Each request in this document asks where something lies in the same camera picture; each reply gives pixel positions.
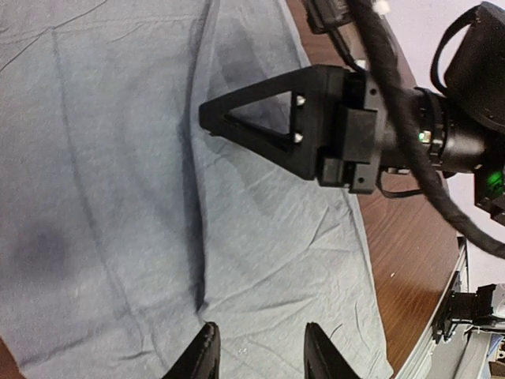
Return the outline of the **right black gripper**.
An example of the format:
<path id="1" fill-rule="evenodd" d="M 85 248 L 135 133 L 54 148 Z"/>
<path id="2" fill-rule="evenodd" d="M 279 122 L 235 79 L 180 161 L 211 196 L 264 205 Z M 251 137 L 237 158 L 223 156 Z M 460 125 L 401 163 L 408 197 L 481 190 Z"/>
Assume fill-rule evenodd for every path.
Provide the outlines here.
<path id="1" fill-rule="evenodd" d="M 317 175 L 321 186 L 369 194 L 383 189 L 383 173 L 410 171 L 418 182 L 410 196 L 439 196 L 441 175 L 463 173 L 473 176 L 475 195 L 504 194 L 501 133 L 427 88 L 404 91 L 402 110 L 392 112 L 370 76 L 345 71 L 335 133 Z"/>

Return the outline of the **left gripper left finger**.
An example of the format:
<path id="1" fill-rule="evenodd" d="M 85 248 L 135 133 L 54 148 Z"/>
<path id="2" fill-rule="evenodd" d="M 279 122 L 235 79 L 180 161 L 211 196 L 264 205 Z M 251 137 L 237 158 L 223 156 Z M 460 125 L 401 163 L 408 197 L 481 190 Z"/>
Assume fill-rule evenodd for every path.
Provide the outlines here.
<path id="1" fill-rule="evenodd" d="M 219 366 L 219 326 L 206 322 L 163 379 L 218 379 Z"/>

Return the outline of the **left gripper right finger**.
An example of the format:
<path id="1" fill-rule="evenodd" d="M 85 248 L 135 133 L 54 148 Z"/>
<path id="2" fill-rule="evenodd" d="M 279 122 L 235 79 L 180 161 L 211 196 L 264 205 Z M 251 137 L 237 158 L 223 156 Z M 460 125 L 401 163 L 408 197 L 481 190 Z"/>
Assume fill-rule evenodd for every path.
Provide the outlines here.
<path id="1" fill-rule="evenodd" d="M 304 369 L 306 379 L 359 378 L 323 329 L 313 322 L 305 328 Z"/>

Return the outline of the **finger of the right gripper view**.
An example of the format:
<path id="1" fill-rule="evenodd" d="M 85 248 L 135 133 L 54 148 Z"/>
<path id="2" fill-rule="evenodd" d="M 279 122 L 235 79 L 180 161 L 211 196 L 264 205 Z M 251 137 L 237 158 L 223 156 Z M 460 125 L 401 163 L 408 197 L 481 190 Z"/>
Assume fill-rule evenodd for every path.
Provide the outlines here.
<path id="1" fill-rule="evenodd" d="M 314 65 L 202 103 L 200 126 L 312 181 L 331 147 L 345 69 Z"/>

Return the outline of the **grey long sleeve shirt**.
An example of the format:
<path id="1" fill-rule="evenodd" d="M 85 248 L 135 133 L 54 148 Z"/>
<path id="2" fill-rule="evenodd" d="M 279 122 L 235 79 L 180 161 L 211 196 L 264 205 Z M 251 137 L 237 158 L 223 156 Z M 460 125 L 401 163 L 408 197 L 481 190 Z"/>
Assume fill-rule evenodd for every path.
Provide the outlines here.
<path id="1" fill-rule="evenodd" d="M 318 323 L 389 378 L 357 198 L 199 126 L 307 66 L 284 1 L 1 4 L 1 337 L 27 378 L 159 378 L 203 323 L 224 378 L 301 378 Z"/>

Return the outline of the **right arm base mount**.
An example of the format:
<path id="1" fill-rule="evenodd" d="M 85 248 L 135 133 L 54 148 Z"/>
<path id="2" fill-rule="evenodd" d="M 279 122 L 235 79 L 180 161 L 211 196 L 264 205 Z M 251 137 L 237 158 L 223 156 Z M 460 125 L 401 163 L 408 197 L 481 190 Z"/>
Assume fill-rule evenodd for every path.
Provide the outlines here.
<path id="1" fill-rule="evenodd" d="M 448 342 L 458 325 L 504 334 L 504 284 L 478 287 L 475 293 L 451 291 L 432 324 L 436 343 Z"/>

